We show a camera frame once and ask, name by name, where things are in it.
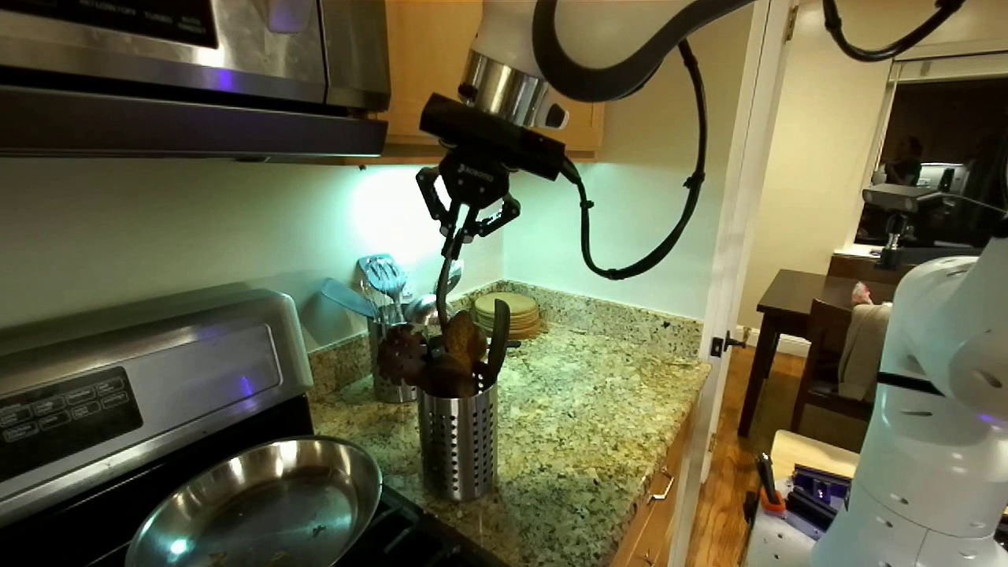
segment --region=cabinet door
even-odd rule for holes
[[[386,9],[392,52],[386,153],[437,158],[437,139],[418,130],[418,112],[431,90],[456,97],[473,33],[480,31],[481,0],[386,0]],[[566,127],[541,130],[541,136],[560,139],[574,158],[592,158],[603,149],[604,106],[557,101],[570,112]]]
[[[685,415],[681,430],[665,446],[656,472],[650,475],[643,495],[638,497],[638,512],[628,526],[628,535],[616,553],[616,567],[656,567],[668,562],[668,540],[679,530],[676,508],[681,495],[681,467],[690,451],[690,415]]]

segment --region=wooden floor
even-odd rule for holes
[[[757,453],[769,451],[772,430],[753,429],[751,436],[736,436],[736,415],[743,408],[746,378],[753,365],[753,348],[735,348],[723,415],[713,472],[704,485],[693,540],[690,540],[690,567],[735,567],[743,559],[751,524],[743,516],[746,491],[757,487]],[[803,358],[778,357],[775,375],[802,378]]]

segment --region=chair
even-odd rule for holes
[[[873,415],[873,400],[854,400],[837,394],[848,328],[851,328],[851,304],[833,304],[833,303],[813,300],[811,328],[806,328],[811,357],[802,375],[795,412],[791,412],[791,430],[802,430],[806,404],[825,407],[845,415],[858,415],[858,419]]]

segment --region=black cable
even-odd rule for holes
[[[851,58],[864,58],[864,62],[878,62],[878,58],[893,58],[906,49],[910,49],[915,45],[919,45],[927,33],[934,33],[954,9],[960,9],[965,0],[939,0],[939,12],[934,12],[923,25],[916,25],[910,33],[893,39],[883,49],[864,49],[858,45],[851,45],[845,38],[845,23],[843,23],[843,9],[837,0],[822,0],[822,15],[825,15],[825,31],[835,38],[835,45],[851,56]]]
[[[693,83],[693,97],[697,97],[697,119],[700,119],[700,139],[697,139],[697,165],[693,172],[687,177],[687,205],[676,222],[676,228],[650,251],[643,254],[640,261],[628,265],[628,268],[599,268],[597,258],[592,258],[592,200],[591,200],[591,192],[585,192],[585,182],[581,179],[574,160],[564,160],[564,177],[577,186],[581,192],[581,254],[584,261],[591,265],[591,269],[597,269],[599,278],[608,278],[608,281],[628,281],[628,278],[638,278],[650,268],[656,268],[676,245],[679,238],[685,237],[693,212],[697,212],[697,200],[700,200],[700,189],[704,189],[704,179],[706,179],[706,97],[704,97],[704,74],[700,74],[700,62],[690,49],[690,39],[681,39],[679,45],[681,56],[685,56],[685,65],[690,73],[690,83]]]

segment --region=white robot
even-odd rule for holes
[[[816,567],[1008,562],[1008,238],[915,268],[893,304],[875,412]]]

